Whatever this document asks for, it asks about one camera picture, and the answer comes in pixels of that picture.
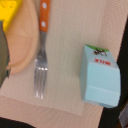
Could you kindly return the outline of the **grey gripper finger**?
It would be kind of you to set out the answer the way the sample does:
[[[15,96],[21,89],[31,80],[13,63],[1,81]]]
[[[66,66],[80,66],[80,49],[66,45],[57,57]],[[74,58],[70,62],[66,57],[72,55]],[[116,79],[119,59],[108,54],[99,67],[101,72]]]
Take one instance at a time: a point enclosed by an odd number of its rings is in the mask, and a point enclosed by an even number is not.
[[[8,66],[9,62],[10,55],[8,43],[3,30],[3,22],[0,21],[0,87],[4,80],[10,75],[11,68]]]

